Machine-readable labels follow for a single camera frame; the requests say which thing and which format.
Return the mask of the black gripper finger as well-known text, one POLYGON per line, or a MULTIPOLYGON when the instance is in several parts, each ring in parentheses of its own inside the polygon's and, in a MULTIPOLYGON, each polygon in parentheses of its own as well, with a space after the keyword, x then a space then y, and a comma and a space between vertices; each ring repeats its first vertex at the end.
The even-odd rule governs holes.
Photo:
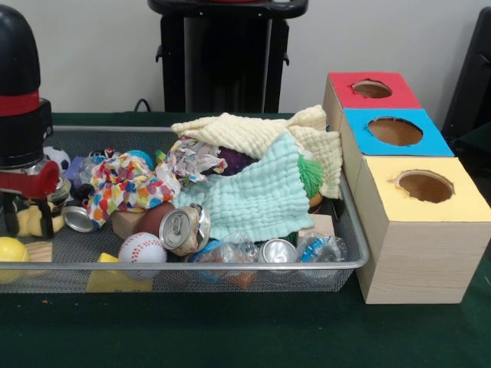
POLYGON ((54 229, 52 224, 51 207, 47 200, 38 201, 38 209, 41 212, 40 226, 43 238, 53 238, 54 229))
POLYGON ((14 193, 3 194, 5 224, 10 236, 16 236, 18 234, 17 210, 15 207, 14 200, 15 200, 14 193))

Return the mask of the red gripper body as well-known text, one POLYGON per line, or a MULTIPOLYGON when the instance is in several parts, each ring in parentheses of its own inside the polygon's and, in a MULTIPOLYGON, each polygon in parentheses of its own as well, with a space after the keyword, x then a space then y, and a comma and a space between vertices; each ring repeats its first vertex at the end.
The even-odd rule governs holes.
POLYGON ((1 191, 45 200, 55 192, 60 170, 55 161, 43 159, 28 168, 2 169, 1 191))

